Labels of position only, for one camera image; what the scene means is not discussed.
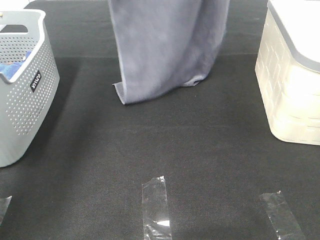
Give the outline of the grey-blue towel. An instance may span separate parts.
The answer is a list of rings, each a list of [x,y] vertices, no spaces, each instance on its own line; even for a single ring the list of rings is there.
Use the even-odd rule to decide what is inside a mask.
[[[110,0],[120,101],[143,102],[204,80],[221,49],[229,5],[227,0]]]

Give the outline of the blue towel in basket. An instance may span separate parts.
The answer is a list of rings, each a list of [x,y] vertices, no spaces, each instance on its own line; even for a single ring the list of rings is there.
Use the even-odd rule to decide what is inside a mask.
[[[14,74],[19,70],[19,68],[23,65],[26,59],[31,54],[30,51],[27,51],[25,56],[21,61],[9,62],[9,63],[1,63],[0,64],[0,79],[8,82]]]

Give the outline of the black fabric table mat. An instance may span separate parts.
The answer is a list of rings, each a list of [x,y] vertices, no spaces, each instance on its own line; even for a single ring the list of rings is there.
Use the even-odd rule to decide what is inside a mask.
[[[259,196],[281,191],[320,237],[320,148],[269,129],[255,64],[264,0],[232,0],[206,80],[123,105],[105,0],[37,0],[60,75],[25,155],[0,170],[3,240],[140,240],[142,184],[164,176],[175,240],[274,240]]]

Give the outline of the clear tape strip centre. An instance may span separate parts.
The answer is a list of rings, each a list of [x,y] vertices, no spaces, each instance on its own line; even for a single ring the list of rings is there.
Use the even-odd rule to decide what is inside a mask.
[[[166,180],[154,177],[142,185],[142,222],[145,240],[171,240]]]

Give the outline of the clear tape strip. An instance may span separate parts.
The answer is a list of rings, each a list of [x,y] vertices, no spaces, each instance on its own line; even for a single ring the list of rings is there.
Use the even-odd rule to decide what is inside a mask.
[[[284,195],[279,190],[259,196],[278,240],[306,240]]]
[[[12,196],[0,198],[0,225],[2,224],[2,222],[4,220],[4,217],[6,215],[8,207],[10,205],[11,199],[12,199]]]
[[[142,222],[145,240],[171,240],[166,180],[154,177],[142,185]]]

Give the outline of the grey perforated laundry basket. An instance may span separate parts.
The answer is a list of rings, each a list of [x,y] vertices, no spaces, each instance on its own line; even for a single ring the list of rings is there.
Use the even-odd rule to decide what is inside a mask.
[[[9,81],[0,79],[0,166],[17,162],[26,152],[55,97],[60,76],[39,9],[1,10],[2,26],[17,25],[25,32],[0,34],[0,63],[20,62]]]

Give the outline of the white lidded storage bin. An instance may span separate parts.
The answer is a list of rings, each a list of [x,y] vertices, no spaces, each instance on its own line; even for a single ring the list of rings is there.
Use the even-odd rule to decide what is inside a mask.
[[[255,73],[271,133],[320,143],[320,3],[270,0]]]

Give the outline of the clear tape strip right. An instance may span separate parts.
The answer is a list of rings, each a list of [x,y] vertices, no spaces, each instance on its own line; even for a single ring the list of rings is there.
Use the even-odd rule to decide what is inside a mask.
[[[259,196],[278,240],[306,240],[284,195],[279,190]]]

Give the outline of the clear tape strip left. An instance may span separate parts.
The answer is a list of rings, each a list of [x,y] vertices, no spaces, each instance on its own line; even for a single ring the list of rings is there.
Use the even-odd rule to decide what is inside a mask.
[[[10,205],[11,199],[12,199],[12,196],[0,198],[0,225],[2,224],[2,222],[4,220],[4,217],[6,215],[8,207]]]

